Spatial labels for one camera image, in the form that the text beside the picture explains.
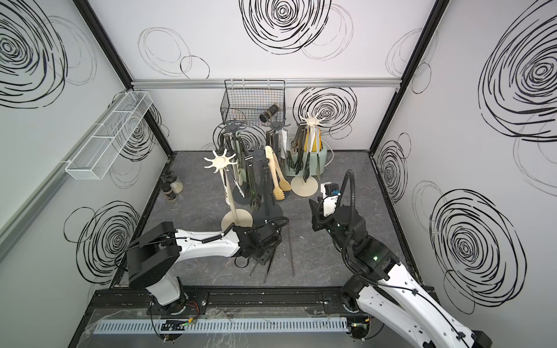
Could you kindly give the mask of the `wooden bamboo tongs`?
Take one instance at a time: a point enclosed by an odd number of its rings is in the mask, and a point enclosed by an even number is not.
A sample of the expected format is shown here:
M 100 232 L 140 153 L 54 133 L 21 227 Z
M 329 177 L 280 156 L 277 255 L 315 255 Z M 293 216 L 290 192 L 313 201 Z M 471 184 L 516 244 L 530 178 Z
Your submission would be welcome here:
M 265 146 L 265 156 L 268 160 L 268 166 L 271 170 L 274 183 L 273 195 L 277 201 L 282 201 L 286 198 L 285 193 L 291 191 L 292 187 L 281 172 L 278 158 L 271 146 Z

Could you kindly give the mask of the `slim black tongs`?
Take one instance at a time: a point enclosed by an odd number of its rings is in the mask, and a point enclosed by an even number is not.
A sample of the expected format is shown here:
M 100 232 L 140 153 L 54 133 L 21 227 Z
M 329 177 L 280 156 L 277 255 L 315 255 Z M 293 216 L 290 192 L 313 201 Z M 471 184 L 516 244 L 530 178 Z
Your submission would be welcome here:
M 265 264 L 261 265 L 253 259 L 254 265 L 249 269 L 249 279 L 258 279 L 261 284 L 268 286 L 281 286 L 287 285 L 296 277 L 292 232 L 284 228 L 281 237 L 281 243 L 268 250 L 270 254 Z

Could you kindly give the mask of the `steel wire tongs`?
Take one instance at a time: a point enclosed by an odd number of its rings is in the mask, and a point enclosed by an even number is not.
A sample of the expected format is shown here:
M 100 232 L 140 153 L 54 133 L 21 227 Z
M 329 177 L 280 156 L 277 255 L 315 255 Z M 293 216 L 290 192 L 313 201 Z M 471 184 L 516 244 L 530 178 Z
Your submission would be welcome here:
M 232 146 L 232 138 L 230 133 L 222 131 L 218 135 L 217 141 L 217 153 L 219 155 L 223 155 L 224 152 L 231 152 L 234 153 L 234 148 Z

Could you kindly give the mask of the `black nylon tongs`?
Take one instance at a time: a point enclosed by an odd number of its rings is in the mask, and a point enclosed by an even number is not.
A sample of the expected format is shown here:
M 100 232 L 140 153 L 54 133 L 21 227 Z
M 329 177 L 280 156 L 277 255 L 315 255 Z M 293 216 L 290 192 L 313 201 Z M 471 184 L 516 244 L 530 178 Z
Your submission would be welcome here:
M 257 181 L 255 179 L 255 169 L 253 165 L 253 156 L 248 155 L 245 158 L 247 182 L 249 186 L 250 195 L 250 209 L 252 211 L 259 210 L 261 208 L 261 194 L 258 191 Z

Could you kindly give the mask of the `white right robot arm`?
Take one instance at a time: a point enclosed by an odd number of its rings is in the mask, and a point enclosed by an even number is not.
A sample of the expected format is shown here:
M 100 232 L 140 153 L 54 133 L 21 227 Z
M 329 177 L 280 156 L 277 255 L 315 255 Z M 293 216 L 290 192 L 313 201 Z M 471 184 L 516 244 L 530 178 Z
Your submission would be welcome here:
M 310 200 L 313 230 L 325 231 L 352 273 L 345 306 L 379 319 L 413 347 L 491 347 L 493 341 L 445 310 L 409 273 L 397 255 L 366 230 L 354 204 Z

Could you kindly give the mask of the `clear handled steel tongs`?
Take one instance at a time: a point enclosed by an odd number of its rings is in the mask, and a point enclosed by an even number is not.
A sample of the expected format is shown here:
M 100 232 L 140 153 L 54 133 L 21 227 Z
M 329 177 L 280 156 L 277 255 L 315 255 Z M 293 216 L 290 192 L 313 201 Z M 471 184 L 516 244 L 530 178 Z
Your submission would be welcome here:
M 280 130 L 280 141 L 279 141 L 279 145 L 280 145 L 280 157 L 281 157 L 281 170 L 283 172 L 286 171 L 287 169 L 287 152 L 288 152 L 288 146 L 289 146 L 289 137 L 288 137 L 288 130 L 286 128 L 283 128 Z

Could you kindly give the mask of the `dark grey rack stand back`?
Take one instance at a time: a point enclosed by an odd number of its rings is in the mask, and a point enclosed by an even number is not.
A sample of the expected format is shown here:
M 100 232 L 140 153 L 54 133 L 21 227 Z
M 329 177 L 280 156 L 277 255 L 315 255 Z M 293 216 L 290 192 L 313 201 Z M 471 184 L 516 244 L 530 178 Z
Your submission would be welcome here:
M 288 140 L 288 128 L 284 122 L 271 121 L 270 129 L 265 132 L 265 145 L 271 146 L 275 153 L 280 153 Z

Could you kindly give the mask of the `dark grey rack stand front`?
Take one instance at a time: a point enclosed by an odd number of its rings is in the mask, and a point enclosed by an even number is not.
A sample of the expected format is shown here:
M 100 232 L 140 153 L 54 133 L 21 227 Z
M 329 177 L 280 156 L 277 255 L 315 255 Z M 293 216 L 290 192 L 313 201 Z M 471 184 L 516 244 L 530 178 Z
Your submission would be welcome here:
M 246 173 L 246 165 L 245 165 L 245 158 L 248 155 L 253 156 L 253 151 L 248 149 L 248 138 L 247 135 L 243 135 L 242 132 L 247 127 L 242 125 L 239 122 L 232 121 L 228 123 L 224 123 L 221 130 L 230 133 L 232 138 L 232 146 L 234 148 L 235 155 L 234 159 L 232 160 L 233 168 L 232 168 L 232 175 L 234 178 L 234 190 L 236 190 L 239 198 L 235 198 L 235 202 L 238 202 L 241 205 L 249 205 L 250 208 L 250 195 L 249 195 L 249 186 L 247 182 L 247 173 Z

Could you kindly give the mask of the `white handled slotted steel tongs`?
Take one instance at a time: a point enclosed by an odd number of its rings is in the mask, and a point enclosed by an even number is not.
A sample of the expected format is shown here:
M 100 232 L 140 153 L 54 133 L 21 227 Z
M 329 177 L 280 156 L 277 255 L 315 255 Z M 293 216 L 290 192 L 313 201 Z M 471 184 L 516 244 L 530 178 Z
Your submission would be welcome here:
M 313 130 L 314 130 L 313 152 L 315 153 L 315 158 L 316 158 L 316 178 L 320 181 L 321 179 L 320 151 L 322 149 L 321 131 L 318 127 L 315 127 Z

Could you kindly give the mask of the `small steel tongs white tip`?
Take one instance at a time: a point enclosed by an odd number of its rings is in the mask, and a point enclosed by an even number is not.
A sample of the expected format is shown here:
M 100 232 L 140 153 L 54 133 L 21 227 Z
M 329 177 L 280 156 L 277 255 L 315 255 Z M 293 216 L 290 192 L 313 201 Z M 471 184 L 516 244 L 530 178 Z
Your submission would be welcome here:
M 227 169 L 223 169 L 221 174 L 222 174 L 222 179 L 223 179 L 223 186 L 224 186 L 224 191 L 225 191 L 226 204 L 229 207 L 231 207 L 234 199 L 232 198 L 232 193 L 231 193 L 230 187 L 229 187 L 229 177 L 228 177 Z

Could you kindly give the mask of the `black slotted spatula tongs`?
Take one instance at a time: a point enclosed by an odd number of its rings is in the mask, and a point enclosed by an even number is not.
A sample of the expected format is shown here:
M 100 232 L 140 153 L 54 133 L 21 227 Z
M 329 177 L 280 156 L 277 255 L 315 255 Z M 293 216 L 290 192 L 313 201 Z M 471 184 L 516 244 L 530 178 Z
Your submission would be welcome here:
M 302 170 L 306 133 L 307 125 L 304 123 L 299 125 L 291 149 L 287 152 L 287 165 L 293 169 L 295 174 Z

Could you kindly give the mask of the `tall cream utensil rack stand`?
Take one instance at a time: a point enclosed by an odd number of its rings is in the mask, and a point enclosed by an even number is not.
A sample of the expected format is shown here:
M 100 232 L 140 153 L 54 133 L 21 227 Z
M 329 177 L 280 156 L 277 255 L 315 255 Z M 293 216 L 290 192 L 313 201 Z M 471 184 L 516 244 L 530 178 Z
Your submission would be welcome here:
M 233 166 L 232 159 L 235 155 L 227 156 L 226 149 L 223 151 L 222 155 L 218 155 L 216 151 L 213 151 L 213 158 L 204 158 L 204 160 L 210 163 L 209 166 L 205 166 L 206 169 L 214 168 L 215 173 L 219 173 L 223 187 L 225 189 L 225 200 L 230 208 L 230 211 L 223 216 L 221 221 L 221 228 L 224 230 L 229 225 L 234 223 L 236 226 L 249 228 L 253 226 L 253 217 L 251 213 L 247 210 L 237 209 L 235 201 L 232 194 L 232 184 L 227 175 L 227 168 Z

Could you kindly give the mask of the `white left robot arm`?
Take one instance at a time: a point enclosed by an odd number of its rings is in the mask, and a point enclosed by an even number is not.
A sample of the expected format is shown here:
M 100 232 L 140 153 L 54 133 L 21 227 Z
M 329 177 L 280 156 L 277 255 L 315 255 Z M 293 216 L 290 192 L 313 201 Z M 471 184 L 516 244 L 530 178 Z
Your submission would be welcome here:
M 177 229 L 171 221 L 160 223 L 127 246 L 129 287 L 146 289 L 162 307 L 185 307 L 188 296 L 178 277 L 170 274 L 175 264 L 222 257 L 265 265 L 282 242 L 281 230 L 289 222 L 287 217 L 276 217 L 255 227 L 231 223 L 214 232 Z

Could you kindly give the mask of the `dark grey rack stand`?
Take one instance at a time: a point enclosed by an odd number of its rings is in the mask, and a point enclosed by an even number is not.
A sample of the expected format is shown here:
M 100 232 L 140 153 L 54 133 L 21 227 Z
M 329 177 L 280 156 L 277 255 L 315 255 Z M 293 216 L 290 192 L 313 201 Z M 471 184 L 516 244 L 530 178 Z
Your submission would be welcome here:
M 268 159 L 264 149 L 257 149 L 253 152 L 254 164 L 259 170 L 260 183 L 258 188 L 262 196 L 261 207 L 253 211 L 254 224 L 260 226 L 268 220 L 282 216 L 283 211 L 274 199 L 273 184 L 271 183 L 271 172 L 268 166 Z
M 288 128 L 284 122 L 271 121 L 270 129 L 265 132 L 265 145 L 271 146 L 275 153 L 280 153 L 288 140 Z
M 233 168 L 232 168 L 232 175 L 234 178 L 234 190 L 236 190 L 239 198 L 235 198 L 235 202 L 238 202 L 241 205 L 249 205 L 250 208 L 250 195 L 249 195 L 249 186 L 247 182 L 247 173 L 246 173 L 246 165 L 245 165 L 245 158 L 248 155 L 253 156 L 253 151 L 248 149 L 248 138 L 247 135 L 243 135 L 242 132 L 247 127 L 242 125 L 239 122 L 232 121 L 228 123 L 224 123 L 221 130 L 230 133 L 232 138 L 232 146 L 234 148 L 235 155 L 234 159 L 232 160 Z

